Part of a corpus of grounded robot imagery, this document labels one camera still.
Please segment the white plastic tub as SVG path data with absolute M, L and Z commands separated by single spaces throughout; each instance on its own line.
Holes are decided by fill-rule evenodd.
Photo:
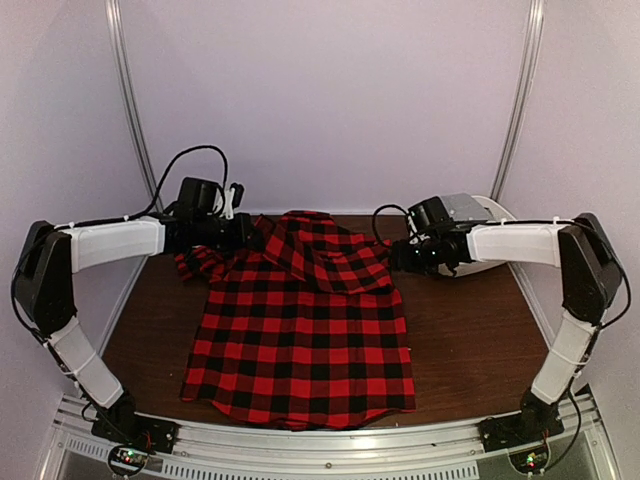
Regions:
M 447 213 L 454 221 L 470 220 L 475 223 L 515 220 L 516 217 L 491 198 L 468 193 L 441 195 Z M 438 273 L 449 277 L 463 277 L 490 270 L 505 264 L 505 261 L 460 263 L 452 272 L 446 265 L 438 267 Z

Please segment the red black plaid shirt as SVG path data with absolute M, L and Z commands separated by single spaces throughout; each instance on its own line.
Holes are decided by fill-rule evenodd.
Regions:
M 249 246 L 176 256 L 209 293 L 180 397 L 291 430 L 358 428 L 416 408 L 390 250 L 332 216 L 260 217 Z

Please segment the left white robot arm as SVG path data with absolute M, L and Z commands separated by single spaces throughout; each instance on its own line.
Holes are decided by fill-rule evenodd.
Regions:
M 98 323 L 116 322 L 106 306 L 125 293 L 135 268 L 148 258 L 199 246 L 233 252 L 247 244 L 251 230 L 246 213 L 200 220 L 151 214 L 59 226 L 38 221 L 17 262 L 11 299 L 62 372 L 91 402 L 110 408 L 103 420 L 106 429 L 121 443 L 133 444 L 143 436 L 143 421 L 115 406 L 125 389 L 96 345 L 97 334 L 107 330 Z

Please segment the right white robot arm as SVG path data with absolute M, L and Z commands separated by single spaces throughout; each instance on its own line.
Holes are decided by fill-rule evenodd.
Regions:
M 610 317 L 619 293 L 632 293 L 628 275 L 593 214 L 573 219 L 444 220 L 388 243 L 393 269 L 422 275 L 464 266 L 508 264 L 555 273 L 559 320 L 548 354 L 528 394 L 538 403 L 513 419 L 519 440 L 535 440 L 551 424 L 545 405 L 556 403 L 587 362 L 601 332 L 621 320 Z

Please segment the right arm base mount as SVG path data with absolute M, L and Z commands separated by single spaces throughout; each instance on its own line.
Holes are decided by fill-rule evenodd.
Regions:
M 540 443 L 547 434 L 564 432 L 559 420 L 559 401 L 550 404 L 527 390 L 520 410 L 501 417 L 487 417 L 478 424 L 485 452 L 512 449 L 529 443 Z

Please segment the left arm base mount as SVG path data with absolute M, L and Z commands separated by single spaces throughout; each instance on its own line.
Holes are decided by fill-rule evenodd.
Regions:
M 91 427 L 94 436 L 151 454 L 173 452 L 178 425 L 170 420 L 139 414 L 134 397 L 127 389 L 109 408 L 100 406 L 88 394 L 85 396 L 96 411 Z

